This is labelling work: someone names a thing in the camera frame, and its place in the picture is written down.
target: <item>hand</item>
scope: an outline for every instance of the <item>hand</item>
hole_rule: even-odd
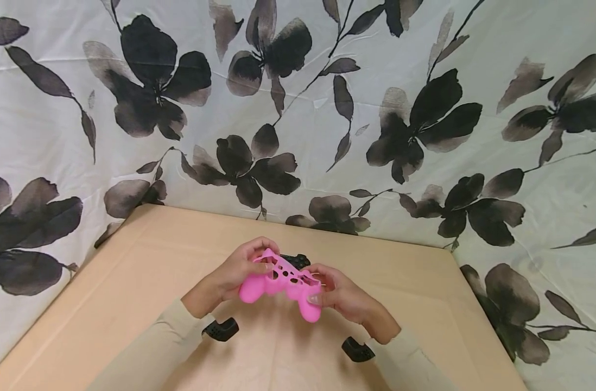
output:
[[[221,302],[237,297],[239,288],[250,274],[266,274],[272,263],[252,262],[266,248],[279,254],[276,243],[263,236],[237,247],[233,254],[191,289],[181,301],[196,318],[212,312]]]
[[[309,271],[322,282],[323,292],[307,300],[311,304],[335,309],[346,320],[364,326],[370,337],[385,345],[400,333],[400,326],[389,311],[344,273],[323,264],[312,264]]]

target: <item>person's right hand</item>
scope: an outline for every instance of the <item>person's right hand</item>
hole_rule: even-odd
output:
[[[400,333],[389,311],[344,273],[323,264],[303,270],[322,282],[322,293],[309,297],[309,303],[335,309],[347,320],[364,326],[370,337],[383,345]]]

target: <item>wrist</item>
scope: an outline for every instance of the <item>wrist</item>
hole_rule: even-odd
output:
[[[196,319],[202,319],[221,303],[221,289],[208,276],[190,289],[181,301]]]
[[[401,327],[387,308],[378,303],[368,313],[367,320],[363,326],[370,337],[380,343],[387,345],[396,335],[400,334]]]

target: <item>pink silicone controller skin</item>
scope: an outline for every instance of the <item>pink silicone controller skin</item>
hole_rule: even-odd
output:
[[[271,296],[285,291],[289,299],[298,301],[300,312],[306,321],[311,323],[318,321],[322,308],[307,302],[307,297],[322,292],[322,283],[314,279],[310,272],[296,270],[282,256],[274,254],[269,248],[253,262],[260,262],[268,257],[276,260],[273,272],[248,276],[239,289],[240,299],[244,303],[254,303],[264,292]]]

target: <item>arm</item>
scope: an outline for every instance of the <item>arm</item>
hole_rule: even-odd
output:
[[[202,331],[222,301],[233,299],[252,273],[272,270],[272,264],[252,263],[265,248],[278,254],[270,239],[257,238],[238,247],[215,271],[181,300],[175,300],[158,320],[126,347],[99,374],[87,391],[157,391],[202,341]]]

